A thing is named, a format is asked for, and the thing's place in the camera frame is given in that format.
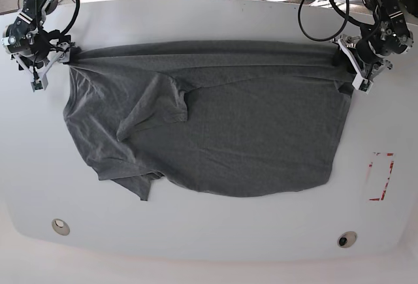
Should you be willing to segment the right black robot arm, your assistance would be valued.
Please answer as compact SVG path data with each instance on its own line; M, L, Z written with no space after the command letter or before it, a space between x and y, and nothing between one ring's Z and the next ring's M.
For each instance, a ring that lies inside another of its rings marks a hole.
M80 10L80 0L68 25L62 30L45 31L47 15L53 13L59 0L24 0L15 21L8 25L1 38L6 53L29 75L32 90L45 90L47 72L54 63L68 63L74 43L69 31Z

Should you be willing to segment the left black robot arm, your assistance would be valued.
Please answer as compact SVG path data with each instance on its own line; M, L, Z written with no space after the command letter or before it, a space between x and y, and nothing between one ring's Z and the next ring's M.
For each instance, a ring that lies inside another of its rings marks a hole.
M354 70L352 86L359 91L369 92L373 79L384 69L391 69L387 57L404 54L413 46L413 33L408 29L399 0L362 0L372 11L374 23L366 24L350 15L336 10L344 20L360 29L358 37L341 35L335 41L347 56Z

